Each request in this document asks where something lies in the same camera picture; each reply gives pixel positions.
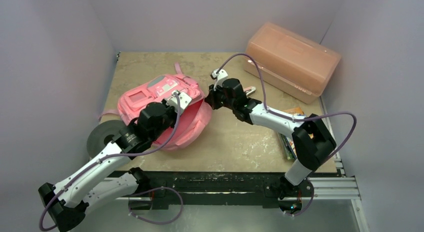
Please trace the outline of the pink backpack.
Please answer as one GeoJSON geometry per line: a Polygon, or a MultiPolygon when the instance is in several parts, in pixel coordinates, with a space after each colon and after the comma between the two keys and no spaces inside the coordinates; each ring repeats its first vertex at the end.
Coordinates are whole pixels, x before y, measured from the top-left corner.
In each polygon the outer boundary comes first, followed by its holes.
{"type": "Polygon", "coordinates": [[[212,117],[212,108],[205,102],[206,95],[198,82],[185,75],[179,63],[174,64],[175,74],[164,74],[155,79],[124,92],[117,102],[115,109],[103,111],[100,117],[106,114],[119,115],[128,125],[138,117],[140,112],[153,102],[177,105],[174,93],[180,94],[179,124],[172,139],[162,148],[171,151],[183,149],[192,144],[209,124],[212,117]]]}

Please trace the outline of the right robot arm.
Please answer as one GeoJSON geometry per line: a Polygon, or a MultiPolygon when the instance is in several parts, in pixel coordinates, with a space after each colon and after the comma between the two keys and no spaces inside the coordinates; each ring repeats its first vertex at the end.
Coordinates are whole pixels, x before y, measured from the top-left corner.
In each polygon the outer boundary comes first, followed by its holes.
{"type": "Polygon", "coordinates": [[[230,78],[221,85],[210,85],[205,101],[214,110],[226,107],[242,122],[262,126],[291,138],[297,159],[281,181],[281,190],[286,195],[299,191],[300,183],[324,164],[336,148],[334,138],[318,115],[292,116],[266,108],[264,102],[245,94],[238,79],[230,78]]]}

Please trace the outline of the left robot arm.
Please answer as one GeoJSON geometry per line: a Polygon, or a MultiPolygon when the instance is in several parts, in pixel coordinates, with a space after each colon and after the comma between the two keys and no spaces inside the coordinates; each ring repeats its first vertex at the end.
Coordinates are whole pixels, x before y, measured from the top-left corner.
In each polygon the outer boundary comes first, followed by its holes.
{"type": "Polygon", "coordinates": [[[77,172],[56,184],[43,184],[38,189],[44,205],[39,229],[70,231],[88,214],[119,197],[152,196],[157,190],[168,190],[164,186],[152,187],[151,180],[140,168],[132,168],[109,182],[104,179],[135,157],[163,148],[165,144],[155,149],[151,146],[168,128],[172,128],[172,132],[165,143],[174,137],[188,105],[181,100],[149,103],[138,117],[120,129],[99,154],[77,172]]]}

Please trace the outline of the blue treehouse book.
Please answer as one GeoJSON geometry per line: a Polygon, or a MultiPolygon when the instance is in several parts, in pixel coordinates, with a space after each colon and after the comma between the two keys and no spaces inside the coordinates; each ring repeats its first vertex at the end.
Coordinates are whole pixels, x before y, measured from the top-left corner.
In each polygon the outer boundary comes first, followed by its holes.
{"type": "Polygon", "coordinates": [[[292,157],[294,159],[297,159],[297,153],[296,153],[296,148],[295,148],[294,142],[288,137],[287,137],[287,142],[288,142],[288,148],[289,148],[289,150],[292,154],[292,157]]]}

